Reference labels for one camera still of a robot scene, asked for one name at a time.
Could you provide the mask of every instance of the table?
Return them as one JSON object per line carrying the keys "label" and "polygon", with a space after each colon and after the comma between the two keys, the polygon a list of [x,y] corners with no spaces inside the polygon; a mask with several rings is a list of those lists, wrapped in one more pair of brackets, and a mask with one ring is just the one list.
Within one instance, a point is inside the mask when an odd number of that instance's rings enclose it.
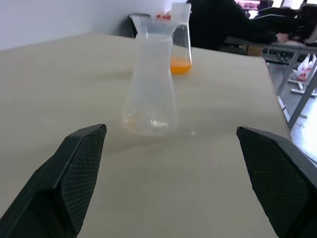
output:
{"label": "table", "polygon": [[0,52],[0,215],[66,135],[105,123],[79,238],[276,238],[235,135],[289,138],[264,60],[193,48],[173,80],[178,129],[160,138],[121,125],[133,62],[133,39],[95,33]]}
{"label": "table", "polygon": [[[317,86],[317,75],[310,74],[309,79],[307,80],[307,81],[309,81],[309,85],[307,83],[304,85],[303,90],[305,92],[302,93],[303,96],[302,96],[301,100],[299,101],[298,105],[296,106],[296,109],[294,110],[292,116],[289,116],[289,114],[288,114],[288,112],[287,112],[287,110],[286,110],[286,108],[285,108],[285,106],[280,98],[280,95],[281,95],[286,83],[288,82],[291,73],[293,72],[294,66],[297,64],[298,56],[300,54],[317,54],[317,47],[309,47],[309,46],[306,46],[305,44],[302,44],[302,43],[299,43],[296,41],[288,41],[286,43],[273,43],[271,45],[261,45],[261,44],[256,44],[256,43],[252,43],[249,41],[245,41],[245,40],[237,39],[237,38],[232,38],[232,37],[228,37],[226,42],[229,44],[237,44],[237,45],[261,46],[261,47],[269,48],[272,50],[286,51],[286,52],[293,53],[293,57],[289,63],[289,66],[287,67],[287,69],[284,73],[283,82],[278,87],[277,92],[276,92],[279,103],[283,109],[285,118],[288,122],[288,128],[291,130],[293,128],[293,126],[295,125],[298,117],[302,113],[302,110],[304,109],[304,106],[306,105],[309,97],[312,95],[314,89]],[[315,69],[316,67],[317,67],[317,62],[313,66],[313,69]]]}

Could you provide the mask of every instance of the beaker with orange liquid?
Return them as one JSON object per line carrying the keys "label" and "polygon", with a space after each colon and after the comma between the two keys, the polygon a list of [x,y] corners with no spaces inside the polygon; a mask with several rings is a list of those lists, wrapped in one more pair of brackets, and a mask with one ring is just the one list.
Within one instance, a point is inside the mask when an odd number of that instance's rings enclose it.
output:
{"label": "beaker with orange liquid", "polygon": [[187,73],[192,67],[192,50],[189,36],[190,3],[173,3],[171,21],[178,22],[173,34],[173,49],[170,63],[172,74]]}

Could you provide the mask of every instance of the black jacket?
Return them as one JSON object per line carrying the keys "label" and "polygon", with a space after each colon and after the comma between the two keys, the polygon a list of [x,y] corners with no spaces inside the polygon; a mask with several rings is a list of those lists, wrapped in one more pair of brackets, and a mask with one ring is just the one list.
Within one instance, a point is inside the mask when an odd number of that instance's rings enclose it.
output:
{"label": "black jacket", "polygon": [[193,47],[218,50],[227,36],[254,43],[270,44],[275,33],[256,26],[234,0],[188,0],[192,5],[189,19]]}

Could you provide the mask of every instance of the white wall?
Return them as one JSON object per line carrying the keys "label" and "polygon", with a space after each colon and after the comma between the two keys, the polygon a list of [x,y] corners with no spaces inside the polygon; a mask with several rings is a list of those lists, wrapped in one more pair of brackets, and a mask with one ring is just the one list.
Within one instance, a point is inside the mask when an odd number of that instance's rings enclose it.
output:
{"label": "white wall", "polygon": [[185,0],[0,0],[0,50],[88,31],[122,34],[127,14]]}

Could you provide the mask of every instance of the person's arm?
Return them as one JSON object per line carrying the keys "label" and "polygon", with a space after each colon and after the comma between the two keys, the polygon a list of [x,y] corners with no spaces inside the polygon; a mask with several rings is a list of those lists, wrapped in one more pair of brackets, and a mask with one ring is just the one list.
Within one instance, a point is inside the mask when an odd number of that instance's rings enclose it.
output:
{"label": "person's arm", "polygon": [[223,0],[219,2],[219,6],[222,9],[222,26],[229,36],[263,44],[278,40],[275,33],[268,32],[249,20],[233,0]]}

